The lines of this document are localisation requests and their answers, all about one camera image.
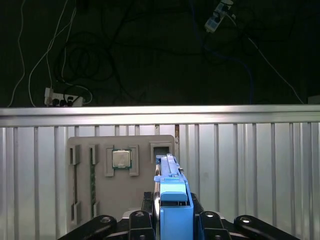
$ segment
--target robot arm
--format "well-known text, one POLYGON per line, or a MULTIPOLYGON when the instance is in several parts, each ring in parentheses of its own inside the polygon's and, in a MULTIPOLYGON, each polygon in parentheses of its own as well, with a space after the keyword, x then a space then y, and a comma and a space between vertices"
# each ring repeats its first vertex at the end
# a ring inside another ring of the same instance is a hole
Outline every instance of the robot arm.
POLYGON ((145 192, 141 210, 122 220, 101 215, 59 240, 297 240, 253 216, 231 223, 214 211, 204 211, 177 160, 156 156, 154 193, 145 192))

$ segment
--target blue cable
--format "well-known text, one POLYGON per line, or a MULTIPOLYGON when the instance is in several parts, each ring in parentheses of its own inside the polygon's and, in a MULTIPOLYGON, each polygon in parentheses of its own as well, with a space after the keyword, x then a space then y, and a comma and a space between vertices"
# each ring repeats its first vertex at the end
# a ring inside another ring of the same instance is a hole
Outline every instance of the blue cable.
POLYGON ((229 56, 224 56, 224 55, 221 55, 215 51, 213 51, 212 49, 210 49, 207 45, 205 45, 198 33, 198 30, 197 30, 197 23, 196 23, 196 14, 195 14, 195 8, 194 8, 194 4, 193 4, 193 0, 189 0, 189 3, 190 3, 190 7, 191 7, 191 12, 192 12, 192 22, 193 22, 193 30, 194 30, 194 33, 195 33, 195 36, 196 38, 198 39, 198 41, 201 43, 201 46, 207 50, 208 52, 212 53, 214 56, 218 57, 218 58, 221 58, 221 59, 228 59, 228 60, 231 60, 231 61, 234 61, 236 63, 239 63, 241 64, 245 70, 248 72, 249 74, 249 77, 250 77, 250 104, 253 103, 253 94, 254 94, 254 78, 252 76, 252 72, 251 72, 251 69, 248 67, 247 64, 245 64, 243 61, 241 61, 240 59, 237 59, 235 57, 229 57, 229 56))

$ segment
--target dark background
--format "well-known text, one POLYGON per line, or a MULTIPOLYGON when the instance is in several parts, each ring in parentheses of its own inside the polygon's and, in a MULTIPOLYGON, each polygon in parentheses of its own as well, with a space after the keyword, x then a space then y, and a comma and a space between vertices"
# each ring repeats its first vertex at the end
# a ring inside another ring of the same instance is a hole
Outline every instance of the dark background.
MULTIPOLYGON (((21 3, 21 0, 0 3, 0 107, 9 104, 22 75, 17 43, 21 3)), ((64 3, 65 0, 26 1, 20 41, 26 75, 16 90, 12 107, 32 106, 29 74, 54 36, 64 3)), ((300 102, 244 33, 258 44, 305 103, 308 96, 320 94, 319 1, 234 0, 231 10, 237 16, 238 28, 225 18, 215 33, 207 34, 204 24, 217 4, 217 0, 193 0, 197 32, 214 51, 248 65, 254 82, 253 104, 300 102)), ((74 7, 74 0, 69 0, 59 29, 70 21, 74 7)), ((55 76, 61 66, 59 54, 67 33, 68 28, 56 38, 49 53, 53 88, 55 92, 82 95, 87 100, 87 92, 77 87, 67 88, 55 76)), ((70 39, 68 56, 71 57, 67 57, 67 62, 71 64, 66 65, 64 75, 73 84, 91 90, 94 99, 88 106, 250 104, 247 71, 238 62, 221 60, 202 49, 195 34, 189 0, 91 0, 88 6, 78 2, 70 39), (118 36, 113 42, 117 29, 118 36), (70 66, 82 76, 75 77, 70 66), (111 78, 95 81, 105 79, 112 69, 116 71, 111 78)), ((50 87, 50 80, 44 59, 30 84, 37 107, 44 106, 46 87, 50 87)))

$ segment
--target gray mounting board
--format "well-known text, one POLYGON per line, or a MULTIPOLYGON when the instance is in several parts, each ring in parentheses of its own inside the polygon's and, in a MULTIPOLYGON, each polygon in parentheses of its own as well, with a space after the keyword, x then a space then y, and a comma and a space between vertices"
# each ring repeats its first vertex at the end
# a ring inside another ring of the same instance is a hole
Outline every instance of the gray mounting board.
POLYGON ((144 192, 153 192, 155 156, 174 154, 172 135, 71 137, 67 141, 68 231, 93 217, 120 221, 141 208, 144 192), (130 168, 114 168, 113 151, 128 150, 130 168))

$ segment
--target power strip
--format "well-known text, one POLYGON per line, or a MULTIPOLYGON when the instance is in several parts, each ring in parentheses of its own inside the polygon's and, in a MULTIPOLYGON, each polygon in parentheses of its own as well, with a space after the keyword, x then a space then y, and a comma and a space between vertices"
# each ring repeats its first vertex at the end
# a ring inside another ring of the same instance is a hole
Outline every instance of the power strip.
POLYGON ((231 0, 222 0, 219 2, 218 6, 216 6, 213 11, 212 17, 210 17, 204 25, 208 33, 214 33, 217 30, 220 23, 226 16, 225 9, 227 8, 229 10, 233 4, 234 2, 231 0))
POLYGON ((52 88, 45 88, 44 104, 50 107, 82 107, 84 98, 82 96, 56 93, 52 88))

